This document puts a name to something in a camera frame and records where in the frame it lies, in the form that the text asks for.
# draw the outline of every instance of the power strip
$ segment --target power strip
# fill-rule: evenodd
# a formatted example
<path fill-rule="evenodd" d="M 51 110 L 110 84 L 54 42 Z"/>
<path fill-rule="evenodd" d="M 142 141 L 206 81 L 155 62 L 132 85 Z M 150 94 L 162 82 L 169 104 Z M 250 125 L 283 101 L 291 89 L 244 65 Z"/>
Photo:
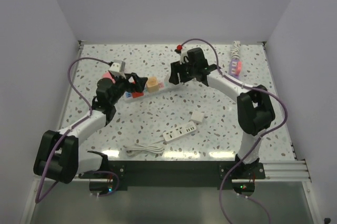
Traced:
<path fill-rule="evenodd" d="M 144 91 L 143 91 L 143 95 L 138 96 L 138 97 L 132 97 L 132 94 L 126 91 L 125 94 L 124 94 L 124 101 L 125 102 L 132 102 L 132 101 L 135 101 L 135 100 L 140 100 L 142 98 L 145 98 L 145 97 L 148 97 L 148 96 L 151 96 L 151 95 L 160 94 L 160 93 L 163 93 L 165 91 L 170 91 L 170 90 L 176 89 L 176 88 L 181 86 L 179 84 L 174 85 L 174 84 L 169 83 L 165 80 L 162 81 L 162 82 L 158 82 L 158 85 L 159 85 L 159 90 L 155 91 L 153 93 L 149 93 L 146 86 L 145 86 Z"/>
<path fill-rule="evenodd" d="M 176 140 L 178 138 L 181 138 L 195 131 L 196 131 L 196 125 L 194 124 L 194 122 L 190 121 L 186 124 L 180 125 L 172 129 L 171 131 L 164 132 L 163 136 L 164 136 L 165 142 L 170 142 L 170 141 Z"/>

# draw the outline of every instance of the coiled white cable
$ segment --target coiled white cable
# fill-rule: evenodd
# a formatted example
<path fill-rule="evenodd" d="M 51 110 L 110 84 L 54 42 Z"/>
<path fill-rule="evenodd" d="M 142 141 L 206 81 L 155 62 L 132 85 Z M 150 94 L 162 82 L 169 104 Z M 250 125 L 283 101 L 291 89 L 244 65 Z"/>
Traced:
<path fill-rule="evenodd" d="M 240 60 L 240 46 L 241 46 L 240 41 L 234 41 L 233 42 L 233 46 L 230 50 L 232 59 L 236 58 L 237 60 Z"/>
<path fill-rule="evenodd" d="M 142 151 L 151 152 L 154 154 L 162 154 L 164 152 L 164 145 L 161 143 L 161 141 L 153 142 L 149 145 L 143 145 L 143 144 L 134 144 L 129 146 L 124 146 L 126 150 L 126 154 L 129 157 L 134 157 L 141 153 Z"/>

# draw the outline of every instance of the power outlet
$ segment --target power outlet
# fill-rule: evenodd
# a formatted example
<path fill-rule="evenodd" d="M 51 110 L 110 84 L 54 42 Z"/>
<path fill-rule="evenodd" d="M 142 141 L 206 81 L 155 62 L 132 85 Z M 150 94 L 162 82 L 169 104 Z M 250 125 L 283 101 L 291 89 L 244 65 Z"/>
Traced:
<path fill-rule="evenodd" d="M 195 131 L 196 131 L 196 125 L 194 124 L 194 122 L 190 121 L 186 124 L 179 125 L 178 127 L 170 131 L 164 132 L 163 136 L 164 136 L 165 142 L 170 142 L 170 141 L 176 140 L 178 138 L 181 138 Z"/>

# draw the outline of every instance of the bundled white cord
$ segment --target bundled white cord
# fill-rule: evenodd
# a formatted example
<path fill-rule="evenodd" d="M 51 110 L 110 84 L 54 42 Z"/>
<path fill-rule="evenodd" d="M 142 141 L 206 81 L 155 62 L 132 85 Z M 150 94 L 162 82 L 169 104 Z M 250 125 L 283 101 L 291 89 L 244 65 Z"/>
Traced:
<path fill-rule="evenodd" d="M 233 42 L 232 48 L 230 50 L 232 59 L 236 58 L 237 60 L 240 60 L 240 47 L 241 47 L 240 41 Z"/>
<path fill-rule="evenodd" d="M 154 154 L 161 154 L 164 152 L 164 145 L 162 143 L 163 140 L 153 142 L 149 145 L 143 144 L 134 144 L 129 146 L 124 146 L 126 153 L 129 157 L 134 157 L 141 153 L 142 151 L 151 152 Z"/>

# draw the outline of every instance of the white table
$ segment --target white table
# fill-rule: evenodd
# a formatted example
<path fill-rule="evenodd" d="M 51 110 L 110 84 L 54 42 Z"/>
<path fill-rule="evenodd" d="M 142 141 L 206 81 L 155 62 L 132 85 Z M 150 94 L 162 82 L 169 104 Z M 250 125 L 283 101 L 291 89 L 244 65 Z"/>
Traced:
<path fill-rule="evenodd" d="M 196 45 L 187 44 L 186 48 Z M 204 50 L 209 64 L 215 63 L 213 52 L 207 45 Z M 179 56 L 176 45 L 128 44 L 84 45 L 81 56 L 95 57 L 108 62 L 115 59 L 126 61 L 126 72 L 136 72 L 141 77 L 156 76 L 159 80 L 170 73 L 170 63 Z M 231 45 L 215 46 L 220 65 L 228 69 Z M 262 84 L 275 93 L 272 76 L 262 45 L 242 45 L 243 69 L 241 80 Z M 74 84 L 88 99 L 95 96 L 96 83 L 107 71 L 107 66 L 92 60 L 81 61 L 76 70 Z M 280 106 L 272 99 L 276 120 L 280 123 Z M 242 130 L 237 122 L 236 103 L 215 89 L 198 82 L 189 82 L 179 89 L 126 103 L 116 104 L 114 119 L 102 130 L 94 133 L 80 148 L 108 154 L 109 160 L 233 160 L 241 143 Z M 66 127 L 82 117 L 88 110 L 86 104 L 71 91 L 62 120 Z M 163 139 L 164 131 L 190 120 L 191 111 L 204 111 L 205 118 L 197 126 L 197 132 L 165 146 L 162 155 L 139 154 L 128 157 L 124 145 L 139 142 L 148 144 Z M 291 140 L 285 126 L 266 136 L 260 149 L 261 161 L 295 160 Z"/>

